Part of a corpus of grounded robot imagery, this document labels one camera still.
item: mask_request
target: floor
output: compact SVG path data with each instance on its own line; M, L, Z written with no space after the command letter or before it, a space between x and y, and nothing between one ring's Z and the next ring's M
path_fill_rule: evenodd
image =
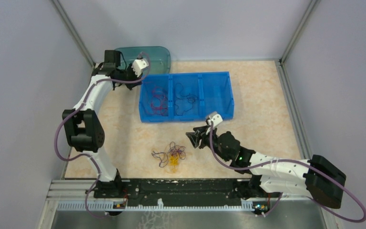
M172 73L229 71L234 94L234 118L224 121L218 133L231 131L241 145L266 155L300 159L294 130L273 61L173 62ZM140 88L111 91L99 111L105 131L104 147L122 178L243 178L218 164L208 148L194 149L185 132L202 122L141 123ZM158 167L151 155L171 141L186 147L187 157L175 173ZM96 171L86 158L68 164L66 178L93 178Z

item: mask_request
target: blue container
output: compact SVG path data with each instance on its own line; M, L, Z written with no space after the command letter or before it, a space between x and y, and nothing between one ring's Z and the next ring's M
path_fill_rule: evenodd
M143 123L203 121L214 111L232 119L229 72L148 75L141 85L139 110Z
M172 64L170 52L162 46L142 46L142 47L125 47L118 48L116 51L122 52L127 66L137 59L140 52L146 52L151 59L151 70L149 74L166 74L170 72ZM125 68L125 63L121 60L120 69Z

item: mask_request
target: empty bin compartment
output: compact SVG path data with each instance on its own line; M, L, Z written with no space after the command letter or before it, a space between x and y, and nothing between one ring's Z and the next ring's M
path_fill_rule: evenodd
M143 122L169 121L169 77L151 75L141 85L140 118Z
M205 115L217 111L223 119L234 117L234 96L229 72L203 73Z
M172 74L173 120L193 121L200 116L198 73Z

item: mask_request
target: wall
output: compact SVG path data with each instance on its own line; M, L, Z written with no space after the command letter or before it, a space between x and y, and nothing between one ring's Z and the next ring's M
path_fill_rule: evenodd
M61 0L96 62L161 45L174 60L280 58L309 0Z
M0 1L0 228L37 226L63 168L53 150L56 125L89 73L50 1Z
M321 1L286 67L313 153L343 170L366 206L366 1ZM343 201L342 214L362 216Z

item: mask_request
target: wooden tabletop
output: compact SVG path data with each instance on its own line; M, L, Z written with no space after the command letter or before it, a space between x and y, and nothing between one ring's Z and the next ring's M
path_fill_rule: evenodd
M241 145L263 154L299 159L284 94L273 61L173 62L172 73L223 72L231 76L235 112L218 126L218 134L231 131ZM99 119L105 131L104 147L122 178L243 178L222 167L210 149L194 149L185 133L201 122L141 123L140 87L118 87L105 98ZM171 141L185 146L187 157L175 173L158 167L151 150L163 151ZM96 171L86 158L68 164L66 178L92 178Z

